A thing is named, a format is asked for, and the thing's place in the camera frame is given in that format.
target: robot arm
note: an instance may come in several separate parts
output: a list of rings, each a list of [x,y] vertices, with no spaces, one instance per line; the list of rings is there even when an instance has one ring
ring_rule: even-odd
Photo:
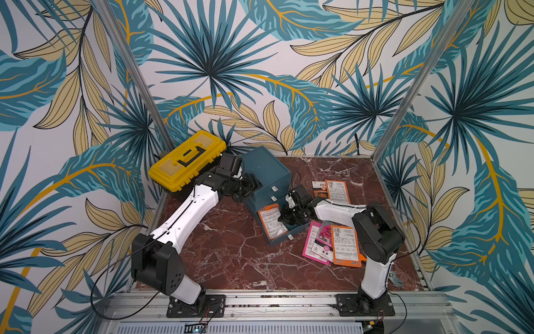
[[[359,310],[363,314],[375,313],[381,301],[387,298],[389,271],[399,248],[406,240],[391,215],[378,206],[337,204],[329,199],[312,199],[302,185],[291,189],[286,201],[288,207],[283,210],[283,221],[314,218],[356,229],[358,241],[367,256],[364,279],[358,289]]]

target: vent grille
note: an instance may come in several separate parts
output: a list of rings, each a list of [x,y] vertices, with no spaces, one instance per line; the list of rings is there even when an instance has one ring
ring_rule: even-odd
[[[116,334],[187,334],[202,331],[202,326],[191,327],[178,322],[123,322]],[[304,322],[304,321],[212,321],[206,334],[362,334],[359,322]]]

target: small gray object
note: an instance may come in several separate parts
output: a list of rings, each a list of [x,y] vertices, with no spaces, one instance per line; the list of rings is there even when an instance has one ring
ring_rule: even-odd
[[[393,283],[394,286],[396,286],[397,288],[401,287],[404,285],[404,283],[399,280],[399,278],[397,277],[397,273],[394,272],[394,271],[390,271],[389,272],[389,280]]]

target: yellow toolbox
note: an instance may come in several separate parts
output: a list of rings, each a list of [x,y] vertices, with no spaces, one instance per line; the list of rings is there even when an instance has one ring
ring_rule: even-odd
[[[226,143],[206,131],[198,131],[156,162],[148,175],[168,190],[179,191],[207,164],[221,155]]]

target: yellow leaf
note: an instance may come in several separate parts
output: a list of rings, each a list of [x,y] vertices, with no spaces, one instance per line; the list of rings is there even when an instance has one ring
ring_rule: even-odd
[[[419,186],[419,180],[415,182],[415,198],[417,202],[417,207],[419,208],[419,211],[421,212],[421,216],[423,218],[424,222],[427,222],[429,217],[429,209],[428,209],[428,201],[427,197],[421,190],[421,187]]]
[[[468,191],[469,189],[464,187],[455,187],[443,194],[432,211],[431,225],[446,219],[451,214],[456,201]]]
[[[428,237],[428,241],[425,246],[426,250],[435,251],[436,249],[443,247],[449,242],[451,242],[452,232],[453,229],[448,227],[436,227]]]
[[[130,246],[132,245],[132,241],[134,241],[135,237],[137,237],[137,235],[139,234],[139,231],[141,231],[141,227],[134,227],[130,229],[130,231],[128,232],[128,235],[126,236],[126,238],[124,239],[121,245],[119,259],[122,259],[126,255],[128,250],[130,249]],[[115,264],[113,266],[113,269],[115,269],[115,267],[117,267],[118,265],[119,265],[118,263]]]
[[[85,211],[93,224],[105,230],[117,231],[126,227],[114,211],[96,207],[88,198],[85,199]]]
[[[68,0],[70,6],[64,0],[54,0],[54,3],[60,10],[58,11],[57,9],[54,9],[54,12],[62,21],[71,21],[86,16],[91,9],[91,2],[87,0]],[[81,16],[78,15],[71,6],[74,7]],[[46,10],[41,13],[47,18],[52,18],[52,15]]]
[[[59,36],[54,36],[51,40],[36,46],[33,49],[14,53],[15,56],[22,59],[29,59],[41,57],[44,60],[52,61],[58,60],[65,52],[67,66],[72,63],[78,53],[80,47],[80,36],[82,31],[80,29],[69,29],[70,34],[75,38],[69,36],[65,30],[57,33]]]
[[[100,16],[97,13],[93,14],[93,28],[95,30],[95,37],[97,39],[98,47],[100,52],[106,60],[107,67],[111,70],[111,56],[109,54],[109,45],[107,44],[107,34],[104,30],[104,25],[100,19]]]
[[[305,153],[303,149],[298,149],[298,150],[291,151],[291,155],[292,156],[304,156]]]
[[[367,35],[364,39],[358,41],[354,48],[347,54],[341,63],[341,74],[339,81],[345,82],[349,76],[356,72],[356,67],[362,63],[364,59],[365,46],[369,41],[371,35]]]
[[[365,71],[367,73],[370,71],[374,65],[377,64],[378,59],[380,58],[380,54],[382,53],[382,50],[384,49],[384,45],[388,41],[388,39],[393,35],[395,32],[395,29],[399,26],[400,20],[396,20],[390,24],[388,24],[385,28],[382,28],[378,34],[373,38],[371,41],[371,45],[369,46],[369,51],[367,53],[367,56],[369,58],[370,66]]]
[[[237,101],[235,100],[235,97],[233,95],[230,97],[230,100],[232,100],[232,105],[236,111],[239,111],[243,116],[251,120],[257,126],[260,125],[260,120],[258,119],[258,115],[256,115],[254,110],[252,110],[249,106],[247,106],[243,102],[241,103],[240,107],[237,107]]]
[[[68,238],[67,240],[62,241],[61,243],[67,251],[52,250],[50,248],[43,248],[41,253],[50,257],[62,257],[64,255],[70,255],[76,253],[79,250],[86,248],[87,246],[105,239],[109,236],[109,233],[97,234],[92,232],[82,232],[77,235]]]
[[[276,117],[274,112],[274,101],[267,103],[263,109],[263,121],[265,122],[265,127],[267,131],[274,137],[278,137],[278,130],[280,129],[280,121]]]
[[[409,48],[412,44],[414,44],[418,39],[420,39],[427,31],[429,31],[434,24],[436,23],[437,19],[441,15],[441,11],[443,10],[443,7],[440,7],[429,14],[425,15],[419,21],[417,21],[404,35],[401,44],[397,48],[397,51],[395,51],[394,56],[401,53],[402,51]]]
[[[89,127],[91,128],[91,132],[93,133],[93,137],[91,139],[91,146],[94,146],[95,144],[102,145],[106,141],[106,139],[109,138],[109,135],[101,125],[98,125],[100,121],[90,111],[87,112],[87,119],[89,120]]]
[[[421,239],[423,239],[421,242],[423,242],[427,236],[427,221],[424,221],[419,211],[415,209],[415,206],[413,205],[411,198],[410,198],[410,209],[412,210],[412,214],[413,214],[413,223],[415,224],[414,227],[419,232]]]
[[[102,88],[104,88],[106,93],[111,95],[111,88],[109,87],[109,84],[107,83],[107,80],[104,77],[104,74],[102,73],[102,70],[100,69],[100,66],[97,63],[95,54],[88,40],[85,40],[83,42],[82,50],[83,55],[85,56],[85,63],[87,64],[89,72],[91,72],[98,84],[102,86]]]
[[[323,56],[332,52],[344,50],[360,38],[361,36],[359,35],[329,37],[305,45],[291,45],[291,48],[303,56]]]
[[[350,143],[350,146],[349,148],[347,148],[343,153],[341,153],[342,156],[348,156],[349,154],[353,153],[354,151],[356,151],[356,141],[353,141],[352,143]]]
[[[486,21],[484,22],[484,37],[488,35],[491,30],[491,27],[495,23],[495,19],[497,18],[497,14],[499,13],[500,3],[501,0],[495,1],[493,6],[491,7],[490,13],[486,17]]]
[[[319,87],[321,88],[332,88],[332,84],[334,83],[334,76],[335,76],[335,61],[333,61],[330,66],[323,72],[321,75],[321,81],[319,81]]]
[[[152,222],[154,221],[154,212],[152,209],[146,209],[145,210],[145,222],[150,227],[152,225]]]
[[[389,2],[391,3],[395,3],[396,1],[398,2],[399,5],[402,5],[402,6],[410,6],[410,7],[415,6],[414,0],[389,0]],[[417,7],[430,7],[430,6],[442,4],[444,2],[445,0],[417,0]]]
[[[161,8],[161,5],[158,0],[145,0],[145,3],[147,6],[152,7],[153,9],[163,14],[163,9]]]
[[[85,103],[83,99],[80,101],[80,114],[76,118],[73,130],[74,152],[79,156],[89,148],[89,140],[87,138],[87,129],[85,128]]]
[[[259,142],[259,143],[245,143],[245,144],[252,146],[252,147],[265,146],[266,148],[271,149],[271,150],[285,152],[282,146],[280,146],[280,144],[273,143],[273,142]]]
[[[419,152],[421,152],[421,156],[423,157],[423,161],[425,162],[425,167],[428,173],[428,177],[432,176],[432,171],[434,170],[434,163],[432,162],[432,158],[434,157],[434,154],[432,153],[432,149],[425,141],[419,142]]]
[[[104,241],[102,240],[95,246],[93,246],[85,255],[82,257],[82,260],[76,268],[74,269],[72,276],[70,277],[70,280],[68,281],[66,290],[71,291],[74,290],[74,288],[78,285],[79,282],[81,282],[83,278],[83,271],[89,271],[91,267],[93,266],[94,262],[97,259],[98,253],[100,253],[100,249],[102,248],[102,243]]]
[[[311,65],[306,66],[302,71],[300,71],[296,78],[300,80],[306,80],[309,81],[311,78],[313,78],[317,73],[321,72],[323,68],[326,67],[329,63],[332,62],[332,60],[337,59],[339,57],[340,53],[331,56],[328,59],[318,61],[316,63],[313,63]]]
[[[121,202],[121,211],[124,219],[132,225],[141,225],[143,220],[131,202]]]
[[[531,25],[534,23],[534,5],[532,0],[506,0],[504,2],[506,17],[514,25]]]
[[[434,188],[432,189],[432,202],[436,199],[436,196],[438,192],[441,190],[441,187],[443,186],[443,182],[445,182],[445,163],[440,164],[440,162],[443,160],[443,157],[447,153],[447,150],[443,150],[439,157],[436,160],[436,171],[434,172]]]
[[[89,101],[91,102],[91,105],[95,108],[97,113],[102,117],[104,120],[104,123],[109,124],[109,114],[106,114],[103,111],[107,111],[106,104],[104,103],[104,98],[102,96],[102,93],[100,92],[100,89],[98,89],[97,85],[87,72],[86,67],[82,64],[82,78],[83,78],[83,84],[85,86],[85,91],[87,92],[87,95],[89,97]]]
[[[375,147],[373,143],[367,141],[360,141],[360,146],[365,148],[368,151],[374,151]]]
[[[237,112],[230,110],[227,107],[220,106],[220,105],[206,107],[204,108],[204,112],[210,115],[226,116],[226,117],[231,117],[231,118],[241,118],[241,116]]]
[[[249,121],[245,121],[242,119],[227,119],[227,120],[221,120],[222,124],[228,125],[230,127],[233,127],[235,125],[236,128],[257,128],[255,124],[250,123]]]
[[[272,140],[271,136],[266,135],[265,133],[255,131],[255,130],[236,130],[238,134],[245,138],[250,138],[255,141],[270,141]]]
[[[51,129],[61,125],[70,116],[80,94],[80,71],[76,68],[67,74],[54,95],[45,117],[34,126],[37,129]]]
[[[388,9],[386,17],[382,20],[382,7],[371,8],[371,18],[369,18],[369,8],[363,9],[349,9],[323,6],[325,10],[339,14],[343,21],[347,22],[361,22],[354,30],[365,30],[374,28],[398,17],[398,13],[394,10]]]
[[[296,131],[291,125],[288,125],[284,130],[282,130],[282,133],[280,134],[280,141],[286,147],[286,149],[289,150],[293,146],[293,143],[295,142],[295,134]]]
[[[430,196],[431,195],[430,177],[428,177],[428,173],[426,169],[423,167],[421,162],[417,164],[417,174],[421,176],[418,180],[421,182],[421,185],[423,186],[424,190],[427,192],[428,196]]]
[[[30,304],[28,305],[28,312],[32,316],[35,316],[44,304],[52,297],[52,294],[59,288],[63,283],[65,278],[70,274],[70,272],[76,267],[83,255],[77,255],[75,257],[68,258],[63,262],[64,267],[55,267],[40,283],[37,287],[39,293],[34,293]]]
[[[436,262],[429,255],[421,257],[421,264],[427,273],[433,273],[436,269]]]
[[[518,189],[519,196],[529,209],[534,209],[534,189]]]
[[[313,83],[314,85],[316,85],[317,87],[319,87],[319,81],[321,81],[321,77],[318,76],[317,78],[313,79],[313,80],[310,80],[311,83]]]
[[[110,264],[111,259],[114,258],[115,255],[117,255],[117,252],[119,251],[121,243],[126,234],[128,234],[128,229],[122,230],[119,234],[117,234],[107,243],[106,247],[104,248],[104,251],[98,259],[97,265],[91,273],[91,276],[101,271],[102,269],[104,269],[104,267],[107,267]]]

